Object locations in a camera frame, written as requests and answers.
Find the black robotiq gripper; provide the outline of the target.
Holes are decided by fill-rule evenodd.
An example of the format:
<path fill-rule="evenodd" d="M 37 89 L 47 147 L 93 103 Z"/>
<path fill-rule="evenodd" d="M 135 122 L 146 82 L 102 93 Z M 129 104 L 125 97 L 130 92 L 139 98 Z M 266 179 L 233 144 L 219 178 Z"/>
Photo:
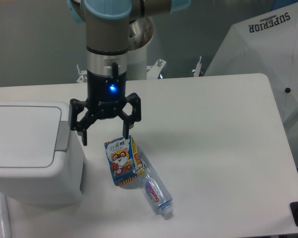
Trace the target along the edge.
<path fill-rule="evenodd" d="M 83 145 L 87 145 L 87 129 L 97 119 L 111 119 L 118 116 L 123 120 L 122 135 L 125 139 L 128 139 L 129 130 L 134 123 L 141 121 L 141 99 L 136 93 L 125 97 L 126 79 L 126 72 L 117 77 L 87 72 L 87 100 L 70 100 L 70 129 L 77 131 Z M 123 111 L 127 104 L 132 106 L 130 115 Z M 87 109 L 85 115 L 77 120 L 84 109 Z"/>

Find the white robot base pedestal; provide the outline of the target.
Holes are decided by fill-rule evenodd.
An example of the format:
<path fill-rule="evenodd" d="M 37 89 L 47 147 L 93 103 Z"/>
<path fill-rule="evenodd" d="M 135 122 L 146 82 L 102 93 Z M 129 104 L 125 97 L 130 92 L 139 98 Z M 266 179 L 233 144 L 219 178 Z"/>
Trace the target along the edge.
<path fill-rule="evenodd" d="M 127 80 L 146 80 L 147 78 L 147 46 L 128 51 Z"/>

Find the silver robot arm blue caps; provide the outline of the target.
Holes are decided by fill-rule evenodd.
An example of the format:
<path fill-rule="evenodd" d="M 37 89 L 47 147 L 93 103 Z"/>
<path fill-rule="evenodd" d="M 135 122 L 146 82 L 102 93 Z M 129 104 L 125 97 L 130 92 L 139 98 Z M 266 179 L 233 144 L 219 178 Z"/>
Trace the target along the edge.
<path fill-rule="evenodd" d="M 87 99 L 70 100 L 70 128 L 87 145 L 87 130 L 98 119 L 119 117 L 124 138 L 142 119 L 141 99 L 125 95 L 131 21 L 185 9 L 189 0 L 70 0 L 86 23 Z"/>

